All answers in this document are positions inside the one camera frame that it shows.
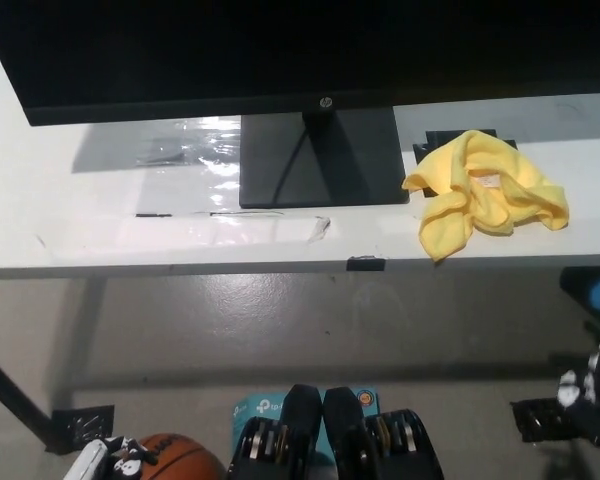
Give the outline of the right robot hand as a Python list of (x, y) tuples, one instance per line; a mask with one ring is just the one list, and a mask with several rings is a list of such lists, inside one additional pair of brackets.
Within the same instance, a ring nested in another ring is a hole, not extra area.
[(600, 446), (600, 342), (584, 370), (560, 377), (556, 398), (579, 434)]

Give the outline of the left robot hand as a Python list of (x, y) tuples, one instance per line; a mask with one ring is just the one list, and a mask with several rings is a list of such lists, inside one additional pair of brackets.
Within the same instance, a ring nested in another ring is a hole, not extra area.
[(64, 480), (140, 479), (157, 457), (133, 438), (116, 436), (89, 442)]

